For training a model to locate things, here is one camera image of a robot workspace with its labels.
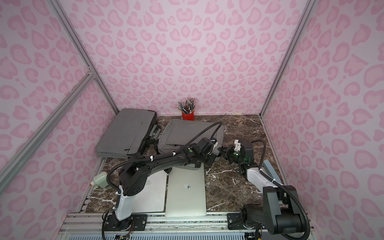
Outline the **grey laptop sleeve top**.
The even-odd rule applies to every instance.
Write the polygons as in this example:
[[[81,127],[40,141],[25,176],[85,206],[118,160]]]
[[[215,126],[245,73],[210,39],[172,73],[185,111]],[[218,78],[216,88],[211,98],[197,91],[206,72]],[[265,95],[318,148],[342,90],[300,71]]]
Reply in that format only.
[[[143,154],[148,145],[157,147],[161,126],[151,110],[122,109],[96,146],[102,158],[128,159]]]

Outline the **grey laptop bag with strap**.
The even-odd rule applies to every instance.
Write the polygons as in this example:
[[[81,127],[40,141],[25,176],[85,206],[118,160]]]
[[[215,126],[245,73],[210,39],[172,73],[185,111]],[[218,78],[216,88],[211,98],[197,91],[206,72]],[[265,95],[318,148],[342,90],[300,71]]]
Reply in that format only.
[[[220,158],[218,148],[224,141],[224,127],[221,124],[173,119],[160,136],[158,150],[161,154],[173,153],[184,145],[198,144],[203,138],[216,145],[208,159],[203,161],[205,166],[210,167]]]

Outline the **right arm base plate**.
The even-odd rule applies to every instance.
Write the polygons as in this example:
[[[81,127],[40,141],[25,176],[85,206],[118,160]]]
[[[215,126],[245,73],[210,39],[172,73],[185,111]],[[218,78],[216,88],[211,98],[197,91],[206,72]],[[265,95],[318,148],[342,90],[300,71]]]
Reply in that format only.
[[[242,213],[227,214],[228,230],[246,230],[245,219]]]

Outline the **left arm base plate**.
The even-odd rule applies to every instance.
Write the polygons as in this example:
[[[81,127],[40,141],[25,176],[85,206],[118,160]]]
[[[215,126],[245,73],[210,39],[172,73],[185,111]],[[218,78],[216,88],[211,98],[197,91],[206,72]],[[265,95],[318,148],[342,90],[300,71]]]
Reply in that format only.
[[[108,215],[103,224],[103,230],[109,232],[117,231],[144,231],[148,215],[132,214],[124,220],[118,220],[116,214]]]

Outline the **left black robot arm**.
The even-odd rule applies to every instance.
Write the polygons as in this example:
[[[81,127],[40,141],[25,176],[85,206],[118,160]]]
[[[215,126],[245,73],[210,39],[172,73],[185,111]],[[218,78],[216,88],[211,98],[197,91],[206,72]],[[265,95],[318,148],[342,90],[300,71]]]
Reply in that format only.
[[[137,153],[114,166],[108,172],[106,181],[116,190],[118,201],[115,208],[106,210],[102,215],[102,239],[106,238],[106,231],[134,229],[132,201],[144,189],[149,176],[160,171],[170,172],[174,167],[193,165],[198,169],[201,165],[211,166],[216,158],[213,151],[218,144],[215,134],[222,125],[222,122],[211,124],[171,153],[148,158]]]

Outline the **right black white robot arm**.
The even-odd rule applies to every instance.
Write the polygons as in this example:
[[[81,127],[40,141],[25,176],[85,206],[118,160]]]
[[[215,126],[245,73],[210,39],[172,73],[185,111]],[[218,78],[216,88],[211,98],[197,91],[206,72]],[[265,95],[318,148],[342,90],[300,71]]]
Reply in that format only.
[[[263,205],[244,205],[241,221],[244,228],[255,230],[255,239],[262,239],[263,230],[288,240],[307,240],[311,234],[310,219],[292,185],[282,185],[263,169],[267,144],[263,140],[240,142],[220,147],[219,152],[229,164],[237,164],[240,174],[263,194]]]

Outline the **silver apple laptop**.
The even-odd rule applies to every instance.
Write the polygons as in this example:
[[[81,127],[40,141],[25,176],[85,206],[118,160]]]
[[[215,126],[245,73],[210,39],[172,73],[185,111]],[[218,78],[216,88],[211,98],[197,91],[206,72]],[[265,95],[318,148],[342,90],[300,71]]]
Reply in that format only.
[[[174,167],[169,173],[167,218],[202,217],[207,214],[204,165]]]
[[[157,213],[165,209],[167,173],[157,172],[148,177],[144,189],[135,195],[133,213]]]

